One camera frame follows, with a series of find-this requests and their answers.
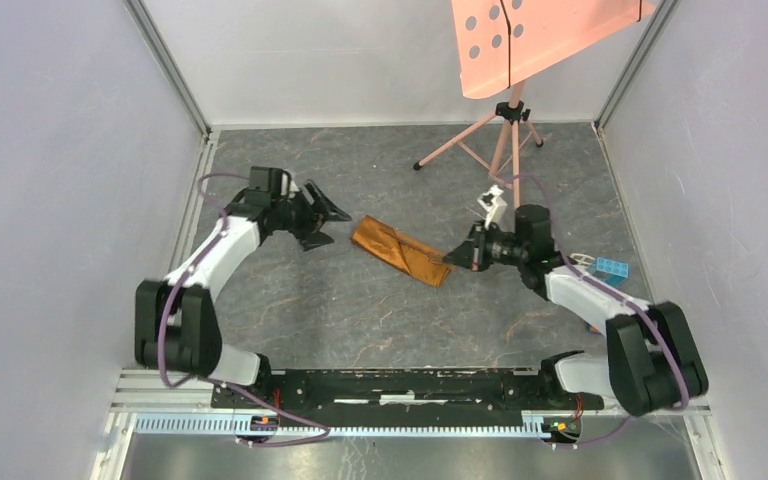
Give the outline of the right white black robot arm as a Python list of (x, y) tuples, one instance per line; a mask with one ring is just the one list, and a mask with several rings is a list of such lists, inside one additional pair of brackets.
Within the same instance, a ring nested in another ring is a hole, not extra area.
[(513, 231), (476, 221), (466, 240), (443, 257), (473, 272), (512, 266), (526, 288), (603, 336), (603, 355), (574, 350), (542, 360), (540, 400), (562, 408), (577, 394), (598, 395), (641, 417), (683, 409), (705, 395), (708, 375), (682, 308), (630, 296), (597, 279), (559, 250), (552, 227), (548, 208), (526, 204), (515, 211)]

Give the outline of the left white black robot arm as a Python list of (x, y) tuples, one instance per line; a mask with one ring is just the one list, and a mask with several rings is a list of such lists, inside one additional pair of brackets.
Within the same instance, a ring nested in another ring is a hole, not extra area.
[(309, 251), (333, 243), (328, 222), (351, 216), (308, 180), (297, 184), (284, 169), (254, 166), (246, 186), (227, 204), (208, 238), (160, 280), (145, 279), (135, 292), (134, 356), (144, 367), (236, 384), (250, 407), (274, 394), (262, 354), (224, 342), (215, 302), (231, 275), (272, 234), (287, 232)]

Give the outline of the orange cloth napkin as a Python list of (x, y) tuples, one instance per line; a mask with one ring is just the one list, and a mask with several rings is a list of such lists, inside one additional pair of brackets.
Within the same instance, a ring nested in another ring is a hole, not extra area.
[(400, 245), (398, 238), (415, 240), (371, 216), (361, 219), (351, 242), (394, 269), (432, 287), (440, 287), (451, 272), (449, 265), (430, 263), (422, 254)]

